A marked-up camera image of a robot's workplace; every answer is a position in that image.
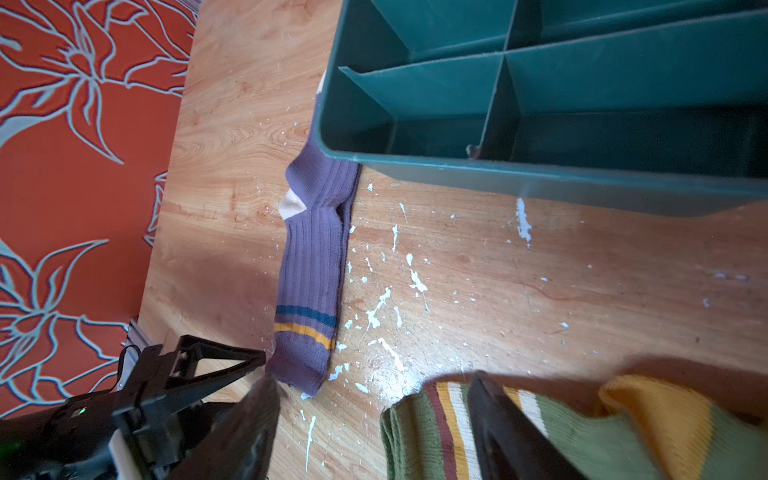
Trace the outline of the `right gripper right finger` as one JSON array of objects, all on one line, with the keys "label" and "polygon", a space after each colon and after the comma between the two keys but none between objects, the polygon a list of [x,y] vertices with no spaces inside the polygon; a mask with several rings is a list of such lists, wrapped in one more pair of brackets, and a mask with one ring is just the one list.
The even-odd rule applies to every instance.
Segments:
[{"label": "right gripper right finger", "polygon": [[484,479],[582,479],[487,373],[475,373],[468,413]]}]

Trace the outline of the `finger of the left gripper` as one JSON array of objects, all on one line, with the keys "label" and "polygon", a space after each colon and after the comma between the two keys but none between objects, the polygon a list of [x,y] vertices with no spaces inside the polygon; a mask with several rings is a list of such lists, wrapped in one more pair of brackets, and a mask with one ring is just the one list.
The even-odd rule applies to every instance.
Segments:
[{"label": "finger of the left gripper", "polygon": [[192,335],[174,351],[147,347],[119,394],[121,420],[163,420],[266,363],[262,350],[233,347]]}]

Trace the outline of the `purple sock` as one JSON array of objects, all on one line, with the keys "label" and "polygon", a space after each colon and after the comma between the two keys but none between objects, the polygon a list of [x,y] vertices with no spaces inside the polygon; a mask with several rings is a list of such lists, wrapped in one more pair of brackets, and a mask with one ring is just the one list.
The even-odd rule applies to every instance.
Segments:
[{"label": "purple sock", "polygon": [[335,160],[317,144],[323,87],[307,142],[286,170],[278,206],[287,229],[274,318],[275,350],[266,372],[315,396],[336,349],[348,237],[360,165]]}]

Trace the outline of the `green striped sock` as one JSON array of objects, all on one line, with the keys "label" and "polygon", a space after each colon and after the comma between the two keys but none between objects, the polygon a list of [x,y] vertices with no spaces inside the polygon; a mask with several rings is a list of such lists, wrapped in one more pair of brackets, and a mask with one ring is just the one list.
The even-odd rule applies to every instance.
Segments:
[{"label": "green striped sock", "polygon": [[[533,427],[588,479],[764,479],[767,430],[684,386],[618,376],[598,391],[595,412],[505,386]],[[437,382],[380,417],[391,479],[479,479],[467,383]]]}]

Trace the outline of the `green divided plastic tray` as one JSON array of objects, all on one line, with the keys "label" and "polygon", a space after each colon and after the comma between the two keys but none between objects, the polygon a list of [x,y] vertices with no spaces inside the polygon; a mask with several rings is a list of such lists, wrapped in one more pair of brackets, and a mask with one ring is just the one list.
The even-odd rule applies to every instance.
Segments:
[{"label": "green divided plastic tray", "polygon": [[434,185],[667,216],[767,196],[763,1],[347,1],[315,140]]}]

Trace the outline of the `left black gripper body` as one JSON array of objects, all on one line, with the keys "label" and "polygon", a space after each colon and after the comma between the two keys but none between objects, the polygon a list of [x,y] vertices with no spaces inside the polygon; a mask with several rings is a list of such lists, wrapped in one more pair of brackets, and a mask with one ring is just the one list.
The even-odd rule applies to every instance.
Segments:
[{"label": "left black gripper body", "polygon": [[1,422],[3,479],[114,479],[108,444],[122,435],[142,473],[176,452],[167,425],[177,412],[169,391],[178,381],[179,351],[151,346],[139,355],[125,386],[73,397],[37,413]]}]

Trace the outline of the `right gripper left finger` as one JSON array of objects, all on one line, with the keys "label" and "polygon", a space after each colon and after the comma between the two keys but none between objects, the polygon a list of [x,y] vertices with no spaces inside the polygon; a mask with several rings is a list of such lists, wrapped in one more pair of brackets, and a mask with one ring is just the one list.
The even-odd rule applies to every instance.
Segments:
[{"label": "right gripper left finger", "polygon": [[172,479],[265,479],[280,414],[280,387],[265,376],[171,472]]}]

